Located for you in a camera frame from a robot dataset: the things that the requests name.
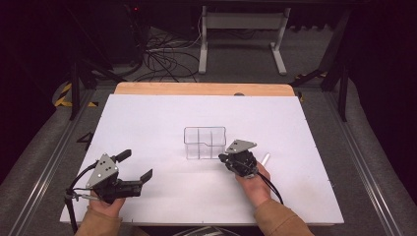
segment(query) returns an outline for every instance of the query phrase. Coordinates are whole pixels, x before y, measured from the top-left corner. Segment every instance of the clear plastic box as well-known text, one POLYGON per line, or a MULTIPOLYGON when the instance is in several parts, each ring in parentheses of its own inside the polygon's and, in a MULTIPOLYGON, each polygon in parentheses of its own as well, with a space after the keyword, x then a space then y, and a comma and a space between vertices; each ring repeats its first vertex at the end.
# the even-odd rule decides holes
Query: clear plastic box
POLYGON ((226 147, 226 128, 186 127, 184 144, 187 159, 218 158, 226 147))

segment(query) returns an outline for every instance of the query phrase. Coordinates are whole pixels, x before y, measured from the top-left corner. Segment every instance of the white board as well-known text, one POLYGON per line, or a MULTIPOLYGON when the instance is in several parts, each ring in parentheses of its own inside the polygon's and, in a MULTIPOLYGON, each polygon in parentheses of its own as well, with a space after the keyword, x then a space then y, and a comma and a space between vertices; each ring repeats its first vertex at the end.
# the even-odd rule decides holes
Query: white board
MULTIPOLYGON (((342 223, 339 206, 296 96, 128 95, 109 96, 81 171, 104 153, 125 149, 119 178, 153 177, 142 195, 130 198, 120 216, 137 225, 253 225, 254 209, 234 174, 218 159, 188 160, 185 127, 226 128, 227 146, 235 139, 258 144, 266 169, 286 206, 305 222, 342 223)), ((77 187, 83 188, 92 171, 77 187)), ((74 201, 81 221, 87 200, 74 201)), ((64 207, 61 221, 69 222, 64 207)))

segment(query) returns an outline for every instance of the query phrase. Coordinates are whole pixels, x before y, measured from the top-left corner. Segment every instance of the white metal frame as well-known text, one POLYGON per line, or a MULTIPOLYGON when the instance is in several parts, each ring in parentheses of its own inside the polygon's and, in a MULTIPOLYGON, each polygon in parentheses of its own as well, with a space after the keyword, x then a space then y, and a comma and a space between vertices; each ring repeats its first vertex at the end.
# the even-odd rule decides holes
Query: white metal frame
POLYGON ((202 12, 202 47, 200 51, 199 73, 204 74, 207 69, 208 60, 208 29, 254 29, 254 30, 279 30, 276 42, 270 44, 270 49, 275 58, 279 75, 286 75, 286 69, 279 53, 284 36, 285 27, 288 22, 290 8, 283 13, 250 14, 250 13, 210 13, 207 7, 202 12))

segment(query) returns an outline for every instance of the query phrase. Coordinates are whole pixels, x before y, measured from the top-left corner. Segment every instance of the gray carpet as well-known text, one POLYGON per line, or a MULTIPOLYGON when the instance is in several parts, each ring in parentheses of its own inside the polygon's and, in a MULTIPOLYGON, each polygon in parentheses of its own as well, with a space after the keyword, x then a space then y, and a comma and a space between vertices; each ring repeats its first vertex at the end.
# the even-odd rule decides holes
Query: gray carpet
MULTIPOLYGON (((213 83, 268 83, 287 84, 297 74, 309 73, 316 69, 324 54, 331 32, 314 29, 284 35, 281 54, 288 71, 286 77, 277 73, 268 43, 276 32, 257 32, 251 40, 237 39, 228 34, 217 33, 210 37, 208 44, 208 70, 205 75, 196 75, 199 82, 213 83)), ((199 47, 186 50, 195 56, 199 47)), ((186 56, 178 56, 179 62, 190 70, 197 70, 198 63, 186 56)), ((148 72, 145 67, 133 80, 148 72)), ((182 81, 191 82, 191 78, 182 81)), ((352 161, 349 146, 332 116, 332 107, 317 87, 321 80, 312 80, 301 88, 302 107, 323 159, 328 177, 334 184, 334 192, 340 205, 345 223, 331 227, 311 227, 316 235, 386 235, 381 221, 369 198, 367 189, 352 161)), ((70 225, 59 222, 64 207, 64 191, 75 178, 84 155, 86 144, 77 139, 94 129, 100 118, 105 101, 114 91, 114 83, 99 82, 91 101, 98 101, 98 107, 89 107, 78 122, 70 137, 52 181, 49 183, 39 206, 30 220, 24 235, 72 235, 70 225)), ((55 114, 32 140, 8 178, 0 186, 0 234, 7 235, 25 205, 33 186, 42 173, 49 157, 62 136, 71 113, 69 107, 58 107, 55 114)), ((347 101, 348 125, 359 144, 359 148, 380 185, 387 204, 404 235, 417 235, 417 209, 399 182, 387 161, 381 146, 369 127, 355 87, 350 85, 347 101)), ((120 235, 130 235, 132 228, 123 226, 120 235)))

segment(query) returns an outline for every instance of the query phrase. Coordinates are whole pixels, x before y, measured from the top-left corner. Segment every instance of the cable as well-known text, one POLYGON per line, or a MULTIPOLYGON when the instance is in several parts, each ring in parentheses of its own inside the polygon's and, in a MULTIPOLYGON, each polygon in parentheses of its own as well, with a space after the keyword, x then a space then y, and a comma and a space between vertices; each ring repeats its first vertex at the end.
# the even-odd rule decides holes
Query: cable
POLYGON ((68 213, 70 214, 71 226, 73 228, 74 233, 77 233, 77 231, 78 231, 78 225, 77 225, 76 217, 75 217, 75 214, 74 214, 74 206, 73 206, 73 197, 74 197, 74 194, 75 194, 74 186, 81 179, 81 177, 83 177, 83 175, 85 175, 88 171, 94 169, 97 166, 97 164, 98 164, 98 161, 96 161, 94 164, 90 165, 85 170, 83 170, 83 172, 81 172, 77 176, 77 178, 74 179, 73 183, 71 183, 70 187, 66 190, 64 203, 67 206, 68 213))
POLYGON ((275 188, 272 182, 260 172, 258 172, 258 175, 261 177, 261 179, 264 180, 264 182, 269 186, 269 188, 276 194, 281 204, 284 205, 284 201, 282 200, 281 194, 278 192, 278 190, 275 188))

